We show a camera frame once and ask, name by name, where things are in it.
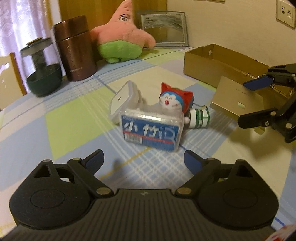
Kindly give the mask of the green white tape roll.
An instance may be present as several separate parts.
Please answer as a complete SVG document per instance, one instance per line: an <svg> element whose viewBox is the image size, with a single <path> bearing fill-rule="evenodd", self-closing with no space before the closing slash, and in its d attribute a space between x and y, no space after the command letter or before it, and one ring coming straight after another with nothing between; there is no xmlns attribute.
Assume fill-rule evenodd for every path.
<svg viewBox="0 0 296 241"><path fill-rule="evenodd" d="M189 108L185 114L185 126L187 128L208 128L210 113L208 109Z"/></svg>

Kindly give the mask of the blue toothpick plastic box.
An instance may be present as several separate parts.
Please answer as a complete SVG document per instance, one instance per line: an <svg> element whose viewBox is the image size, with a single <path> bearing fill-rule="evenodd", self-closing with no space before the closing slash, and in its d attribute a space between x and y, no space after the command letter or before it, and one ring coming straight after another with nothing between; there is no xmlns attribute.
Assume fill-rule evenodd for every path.
<svg viewBox="0 0 296 241"><path fill-rule="evenodd" d="M112 98L109 119L120 125L125 141L170 152L178 149L184 127L181 106L173 109L161 103L144 103L137 85L130 80Z"/></svg>

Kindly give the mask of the Doraemon red hood figurine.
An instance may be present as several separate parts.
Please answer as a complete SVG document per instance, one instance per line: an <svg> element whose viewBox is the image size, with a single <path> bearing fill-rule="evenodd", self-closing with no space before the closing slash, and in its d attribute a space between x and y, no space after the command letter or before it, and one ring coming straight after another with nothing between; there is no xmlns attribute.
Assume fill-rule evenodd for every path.
<svg viewBox="0 0 296 241"><path fill-rule="evenodd" d="M159 104L163 113L171 115L183 113L185 124L189 124L190 118L186 116L186 112L190 108L192 99L193 92L174 88L162 82Z"/></svg>

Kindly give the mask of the tan cardboard card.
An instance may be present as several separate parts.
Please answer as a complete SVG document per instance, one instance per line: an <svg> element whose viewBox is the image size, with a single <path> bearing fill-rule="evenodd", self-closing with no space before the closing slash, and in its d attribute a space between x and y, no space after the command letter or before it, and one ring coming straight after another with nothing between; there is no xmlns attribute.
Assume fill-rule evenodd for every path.
<svg viewBox="0 0 296 241"><path fill-rule="evenodd" d="M264 110L263 97L243 85L222 76L210 108L238 121L239 117Z"/></svg>

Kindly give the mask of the checkered tablecloth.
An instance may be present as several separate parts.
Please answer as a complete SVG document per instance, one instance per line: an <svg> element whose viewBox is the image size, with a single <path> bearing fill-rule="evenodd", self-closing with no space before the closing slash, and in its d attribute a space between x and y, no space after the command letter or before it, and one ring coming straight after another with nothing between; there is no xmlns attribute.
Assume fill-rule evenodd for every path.
<svg viewBox="0 0 296 241"><path fill-rule="evenodd" d="M193 92L194 105L209 105L215 89L184 75L184 50L145 51L138 60L100 63L95 75L65 82L50 96L27 94L1 113L1 235L15 223L9 200L22 181L43 159L64 163L86 157L96 149L105 155L98 179L112 189L176 189L191 178L183 156L190 149L224 163L247 160L279 198L287 193L286 178L293 155L275 130L259 135L243 130L220 112L211 111L204 130L189 130L176 152L127 143L108 117L109 103L129 80L149 104L158 101L161 83Z"/></svg>

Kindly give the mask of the cardboard box tray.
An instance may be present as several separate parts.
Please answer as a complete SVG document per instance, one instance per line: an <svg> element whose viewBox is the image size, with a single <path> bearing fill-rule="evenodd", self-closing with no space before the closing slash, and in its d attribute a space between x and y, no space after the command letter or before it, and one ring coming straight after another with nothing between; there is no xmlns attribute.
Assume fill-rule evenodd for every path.
<svg viewBox="0 0 296 241"><path fill-rule="evenodd" d="M184 74L213 87L225 76L239 84L267 72L269 66L239 52L210 44L185 52Z"/></svg>

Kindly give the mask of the glass jar dark green base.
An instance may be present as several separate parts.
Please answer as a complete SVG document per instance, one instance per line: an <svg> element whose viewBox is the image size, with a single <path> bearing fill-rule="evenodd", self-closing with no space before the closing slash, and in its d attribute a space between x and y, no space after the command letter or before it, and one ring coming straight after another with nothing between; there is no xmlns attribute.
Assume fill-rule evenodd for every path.
<svg viewBox="0 0 296 241"><path fill-rule="evenodd" d="M30 91L43 97L62 84L62 69L51 38L37 38L20 50L22 67Z"/></svg>

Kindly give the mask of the cream wooden chair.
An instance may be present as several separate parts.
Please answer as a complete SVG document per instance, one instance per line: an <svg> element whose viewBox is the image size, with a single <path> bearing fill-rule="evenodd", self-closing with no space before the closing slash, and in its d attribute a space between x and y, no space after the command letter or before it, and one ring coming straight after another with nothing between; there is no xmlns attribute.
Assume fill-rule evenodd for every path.
<svg viewBox="0 0 296 241"><path fill-rule="evenodd" d="M27 94L16 62L15 53L1 57L0 81L1 110Z"/></svg>

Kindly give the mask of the brown metal thermos canister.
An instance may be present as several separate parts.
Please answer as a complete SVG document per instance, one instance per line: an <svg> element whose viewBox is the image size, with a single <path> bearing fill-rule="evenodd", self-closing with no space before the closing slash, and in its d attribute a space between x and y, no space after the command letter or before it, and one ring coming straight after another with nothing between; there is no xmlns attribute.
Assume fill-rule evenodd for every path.
<svg viewBox="0 0 296 241"><path fill-rule="evenodd" d="M86 16L77 16L53 26L56 45L69 81L93 75L97 65Z"/></svg>

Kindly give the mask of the pink Patrick star plush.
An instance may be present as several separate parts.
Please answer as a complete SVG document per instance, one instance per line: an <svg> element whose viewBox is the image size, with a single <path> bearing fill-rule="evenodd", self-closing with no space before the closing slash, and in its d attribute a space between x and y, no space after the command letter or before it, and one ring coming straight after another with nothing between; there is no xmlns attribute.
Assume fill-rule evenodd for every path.
<svg viewBox="0 0 296 241"><path fill-rule="evenodd" d="M100 56L108 63L137 59L143 48L154 48L156 41L148 32L136 27L132 1L123 1L111 19L90 31Z"/></svg>

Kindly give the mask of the wooden door panel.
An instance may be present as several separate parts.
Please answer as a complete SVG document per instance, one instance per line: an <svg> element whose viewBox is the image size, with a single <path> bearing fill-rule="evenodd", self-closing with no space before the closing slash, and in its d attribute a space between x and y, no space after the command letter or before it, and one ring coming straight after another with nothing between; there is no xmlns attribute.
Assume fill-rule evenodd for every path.
<svg viewBox="0 0 296 241"><path fill-rule="evenodd" d="M89 29L106 24L119 5L121 0L60 0L59 9L63 21L86 16ZM134 0L134 23L139 26L137 12L139 11L166 11L166 0Z"/></svg>

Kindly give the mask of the purple lace curtain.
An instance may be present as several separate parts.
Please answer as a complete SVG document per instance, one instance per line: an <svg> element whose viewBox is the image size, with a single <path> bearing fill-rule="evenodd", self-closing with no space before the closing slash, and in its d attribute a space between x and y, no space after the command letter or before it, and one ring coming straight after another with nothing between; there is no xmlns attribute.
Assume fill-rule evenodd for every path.
<svg viewBox="0 0 296 241"><path fill-rule="evenodd" d="M47 1L1 0L1 56L20 55L28 42L50 36Z"/></svg>

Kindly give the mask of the single wall outlet plate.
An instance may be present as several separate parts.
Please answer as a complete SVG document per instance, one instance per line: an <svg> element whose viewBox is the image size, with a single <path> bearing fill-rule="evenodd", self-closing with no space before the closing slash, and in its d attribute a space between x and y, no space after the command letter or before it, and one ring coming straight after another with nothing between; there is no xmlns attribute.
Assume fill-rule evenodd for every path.
<svg viewBox="0 0 296 241"><path fill-rule="evenodd" d="M276 1L276 19L295 29L295 7L285 1Z"/></svg>

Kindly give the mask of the silver picture frame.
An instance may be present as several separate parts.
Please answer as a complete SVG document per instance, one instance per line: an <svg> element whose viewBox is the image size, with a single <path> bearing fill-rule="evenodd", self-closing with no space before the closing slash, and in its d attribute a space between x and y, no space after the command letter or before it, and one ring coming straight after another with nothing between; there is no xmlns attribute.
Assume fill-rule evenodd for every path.
<svg viewBox="0 0 296 241"><path fill-rule="evenodd" d="M187 47L187 21L180 11L137 11L139 28L152 35L156 47Z"/></svg>

